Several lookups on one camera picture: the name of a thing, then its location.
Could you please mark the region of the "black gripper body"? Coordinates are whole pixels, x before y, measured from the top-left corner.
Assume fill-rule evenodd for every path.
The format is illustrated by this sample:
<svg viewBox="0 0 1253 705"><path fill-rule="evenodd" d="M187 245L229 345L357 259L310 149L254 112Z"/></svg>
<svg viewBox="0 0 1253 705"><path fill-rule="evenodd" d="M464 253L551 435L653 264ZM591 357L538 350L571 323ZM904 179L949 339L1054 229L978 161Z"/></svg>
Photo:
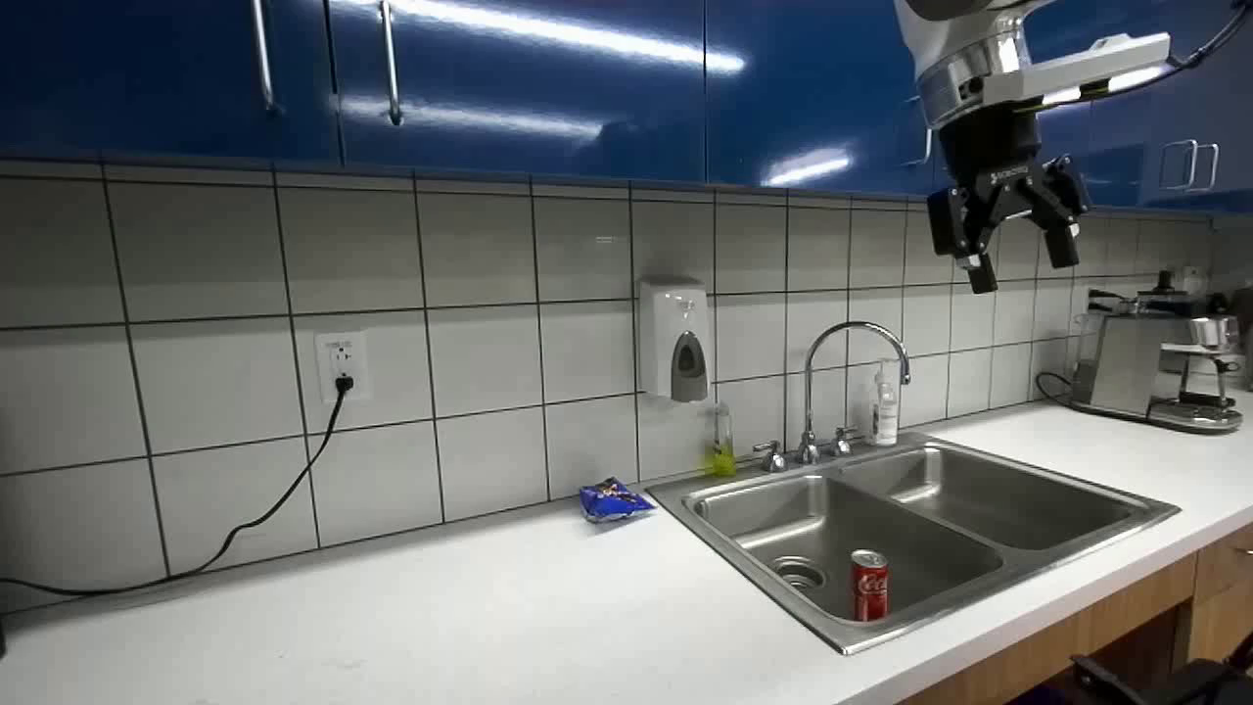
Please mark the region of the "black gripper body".
<svg viewBox="0 0 1253 705"><path fill-rule="evenodd" d="M987 209L987 237L1008 220L1032 220L1023 179L1047 165L1032 112L994 108L968 113L940 131L940 149L951 174L949 187L962 187Z"/></svg>

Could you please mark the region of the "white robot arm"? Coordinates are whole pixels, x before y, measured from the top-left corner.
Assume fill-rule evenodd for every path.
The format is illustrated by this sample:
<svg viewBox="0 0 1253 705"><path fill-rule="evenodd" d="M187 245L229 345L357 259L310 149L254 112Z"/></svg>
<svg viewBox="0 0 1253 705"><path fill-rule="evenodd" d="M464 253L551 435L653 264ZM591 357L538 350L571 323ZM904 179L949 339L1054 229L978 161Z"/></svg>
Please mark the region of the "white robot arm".
<svg viewBox="0 0 1253 705"><path fill-rule="evenodd" d="M951 185L927 198L934 246L959 264L974 293L998 285L991 237L1008 220L1032 220L1059 271L1080 264L1080 174L1068 157L1041 157L1041 97L1013 87L1032 68L1023 19L1040 4L893 0L917 97L951 174Z"/></svg>

